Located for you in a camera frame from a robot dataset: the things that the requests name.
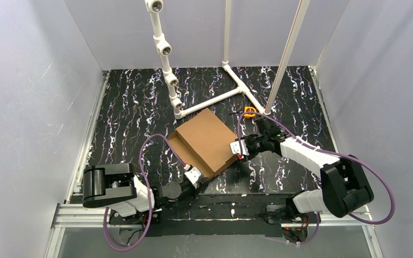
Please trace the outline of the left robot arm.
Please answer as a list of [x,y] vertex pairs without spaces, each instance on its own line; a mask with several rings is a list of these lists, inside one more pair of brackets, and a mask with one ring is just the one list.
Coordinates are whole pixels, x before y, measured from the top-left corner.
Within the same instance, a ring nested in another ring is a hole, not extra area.
[[184,166],[183,181],[148,188],[130,163],[96,165],[83,171],[85,208],[108,207],[123,218],[157,211],[194,197],[209,179],[197,167]]

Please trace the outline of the brown cardboard box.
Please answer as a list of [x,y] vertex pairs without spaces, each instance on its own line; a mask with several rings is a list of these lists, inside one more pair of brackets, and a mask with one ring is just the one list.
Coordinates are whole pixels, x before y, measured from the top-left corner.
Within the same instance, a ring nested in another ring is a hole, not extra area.
[[181,160],[198,168],[207,180],[218,176],[237,160],[230,148],[236,139],[237,135],[209,109],[177,127],[168,137]]

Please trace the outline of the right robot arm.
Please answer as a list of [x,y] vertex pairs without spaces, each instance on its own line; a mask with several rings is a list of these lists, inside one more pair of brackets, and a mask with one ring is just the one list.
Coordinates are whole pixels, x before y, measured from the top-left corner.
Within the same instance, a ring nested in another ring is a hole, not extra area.
[[321,181],[320,189],[305,190],[288,197],[285,207],[275,210],[276,214],[295,218],[311,212],[329,212],[342,218],[374,200],[365,172],[353,156],[344,158],[323,153],[267,118],[258,118],[257,128],[257,134],[237,141],[240,159],[247,161],[260,153],[272,152],[298,163]]

